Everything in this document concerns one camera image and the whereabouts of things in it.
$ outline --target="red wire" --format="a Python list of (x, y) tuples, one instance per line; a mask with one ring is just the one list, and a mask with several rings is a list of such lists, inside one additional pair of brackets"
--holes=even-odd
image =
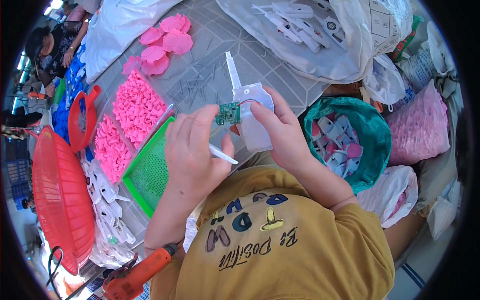
[(244, 104), (244, 103), (247, 103), (247, 102), (253, 102), (253, 103), (257, 103), (257, 104), (260, 104), (260, 105), (262, 105), (262, 104), (261, 104), (260, 102), (258, 102), (258, 101), (254, 101), (254, 100), (245, 100), (245, 101), (241, 102), (241, 103), (240, 103), (238, 106), (240, 106), (240, 105), (242, 105), (242, 104)]

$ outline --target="fingernail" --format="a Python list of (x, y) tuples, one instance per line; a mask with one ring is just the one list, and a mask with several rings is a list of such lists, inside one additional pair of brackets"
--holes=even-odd
[(258, 103), (250, 103), (250, 111), (251, 112), (257, 112), (260, 109), (260, 104)]

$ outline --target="green tray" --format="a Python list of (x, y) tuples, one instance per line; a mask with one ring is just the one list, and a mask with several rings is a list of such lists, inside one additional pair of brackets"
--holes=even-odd
[(170, 117), (152, 136), (123, 175), (123, 183), (132, 193), (138, 205), (148, 217), (162, 197), (168, 181), (168, 168), (165, 161), (165, 131), (168, 124), (175, 121)]

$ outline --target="yellow wire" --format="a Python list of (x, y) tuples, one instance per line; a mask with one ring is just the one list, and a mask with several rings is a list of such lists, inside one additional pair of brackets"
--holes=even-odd
[(217, 129), (217, 131), (215, 131), (215, 133), (214, 133), (214, 134), (212, 134), (210, 137), (212, 137), (212, 136), (214, 136), (215, 134), (217, 134), (217, 133), (220, 131), (220, 129), (222, 129), (222, 128), (221, 128), (221, 127), (220, 127), (220, 128), (218, 128), (218, 129)]

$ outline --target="teal plastic bag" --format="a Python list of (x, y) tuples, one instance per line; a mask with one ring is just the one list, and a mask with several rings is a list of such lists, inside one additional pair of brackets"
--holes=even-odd
[(362, 100), (351, 97), (322, 97), (308, 109), (303, 119), (303, 128), (310, 152), (323, 164), (324, 160), (313, 147), (312, 122), (333, 112), (347, 115), (363, 147), (358, 170), (345, 178), (353, 193), (357, 194), (372, 187), (384, 171), (392, 149), (392, 134), (380, 113)]

